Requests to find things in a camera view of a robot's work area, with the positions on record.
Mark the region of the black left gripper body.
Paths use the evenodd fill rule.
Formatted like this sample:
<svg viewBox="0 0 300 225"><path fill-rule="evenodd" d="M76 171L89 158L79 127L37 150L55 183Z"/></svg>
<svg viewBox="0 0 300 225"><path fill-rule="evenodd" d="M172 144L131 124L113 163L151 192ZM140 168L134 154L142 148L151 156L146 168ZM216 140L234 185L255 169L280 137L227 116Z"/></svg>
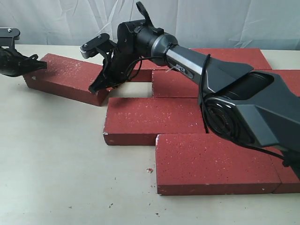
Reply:
<svg viewBox="0 0 300 225"><path fill-rule="evenodd" d="M24 66L26 57L7 46L0 47L0 73L8 77L18 77L27 73Z"/></svg>

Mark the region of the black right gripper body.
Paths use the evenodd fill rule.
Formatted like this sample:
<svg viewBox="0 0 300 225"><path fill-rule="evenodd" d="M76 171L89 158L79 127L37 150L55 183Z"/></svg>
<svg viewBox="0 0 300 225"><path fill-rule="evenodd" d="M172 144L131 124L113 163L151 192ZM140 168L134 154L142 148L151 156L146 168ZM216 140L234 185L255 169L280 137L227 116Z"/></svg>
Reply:
<svg viewBox="0 0 300 225"><path fill-rule="evenodd" d="M134 61L141 58L139 53L125 54L117 49L114 50L113 56L109 63L103 67L101 89L115 88L125 83L129 71L135 67Z"/></svg>

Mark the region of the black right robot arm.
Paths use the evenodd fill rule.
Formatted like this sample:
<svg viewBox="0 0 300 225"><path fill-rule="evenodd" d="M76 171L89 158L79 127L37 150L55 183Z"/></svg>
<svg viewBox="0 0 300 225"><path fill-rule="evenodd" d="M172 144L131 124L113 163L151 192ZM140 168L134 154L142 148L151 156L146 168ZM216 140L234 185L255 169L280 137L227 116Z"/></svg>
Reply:
<svg viewBox="0 0 300 225"><path fill-rule="evenodd" d="M248 149L275 156L300 173L300 98L283 78L245 63L223 61L179 45L175 36L146 20L123 22L118 41L100 34L80 48L84 58L103 56L103 67L89 91L116 88L132 79L143 60L167 66L198 86L205 129Z"/></svg>

